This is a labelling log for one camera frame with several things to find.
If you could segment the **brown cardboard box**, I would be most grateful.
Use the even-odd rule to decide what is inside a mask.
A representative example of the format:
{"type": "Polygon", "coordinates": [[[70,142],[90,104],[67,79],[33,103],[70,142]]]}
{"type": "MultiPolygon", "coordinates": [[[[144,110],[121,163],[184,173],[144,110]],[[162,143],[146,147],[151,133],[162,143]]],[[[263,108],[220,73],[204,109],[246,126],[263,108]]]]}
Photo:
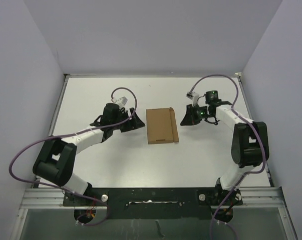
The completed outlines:
{"type": "Polygon", "coordinates": [[[146,109],[146,127],[149,145],[179,142],[175,111],[172,107],[146,109]]]}

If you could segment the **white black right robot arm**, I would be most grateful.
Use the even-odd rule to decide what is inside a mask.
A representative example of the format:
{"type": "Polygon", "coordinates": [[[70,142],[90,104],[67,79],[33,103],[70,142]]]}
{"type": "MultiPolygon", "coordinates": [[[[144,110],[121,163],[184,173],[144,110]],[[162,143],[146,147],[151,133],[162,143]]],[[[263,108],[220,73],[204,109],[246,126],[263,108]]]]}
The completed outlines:
{"type": "Polygon", "coordinates": [[[235,109],[235,103],[222,100],[215,90],[199,95],[189,91],[186,96],[191,103],[180,125],[198,126],[206,123],[205,139],[224,146],[230,140],[231,164],[217,179],[213,198],[225,204],[234,196],[236,189],[248,175],[262,172],[269,158],[268,132],[266,123],[256,122],[235,109]]]}

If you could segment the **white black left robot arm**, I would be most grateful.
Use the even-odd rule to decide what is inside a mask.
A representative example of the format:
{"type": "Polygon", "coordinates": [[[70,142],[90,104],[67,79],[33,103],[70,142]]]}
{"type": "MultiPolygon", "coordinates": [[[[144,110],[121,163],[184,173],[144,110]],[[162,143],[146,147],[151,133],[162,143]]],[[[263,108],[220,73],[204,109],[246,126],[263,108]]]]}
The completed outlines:
{"type": "Polygon", "coordinates": [[[73,173],[76,155],[83,150],[105,142],[119,130],[122,133],[145,127],[134,112],[120,103],[107,103],[84,131],[69,137],[46,140],[34,163],[33,173],[59,187],[75,192],[74,199],[85,206],[92,200],[92,185],[73,173]]]}

